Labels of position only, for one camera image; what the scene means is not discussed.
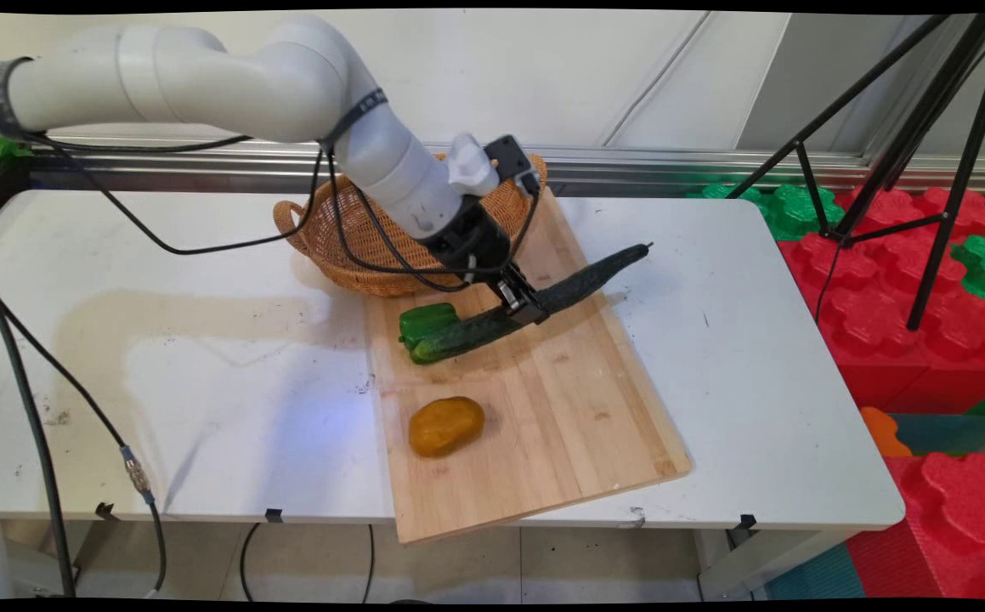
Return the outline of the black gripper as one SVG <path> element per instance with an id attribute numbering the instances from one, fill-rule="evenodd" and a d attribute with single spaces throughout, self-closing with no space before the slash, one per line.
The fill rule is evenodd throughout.
<path id="1" fill-rule="evenodd" d="M 478 197 L 462 197 L 455 217 L 441 231 L 421 239 L 421 245 L 443 269 L 462 279 L 468 275 L 474 279 L 499 279 L 495 294 L 515 324 L 539 325 L 550 317 L 516 261 L 505 264 L 511 241 Z"/>

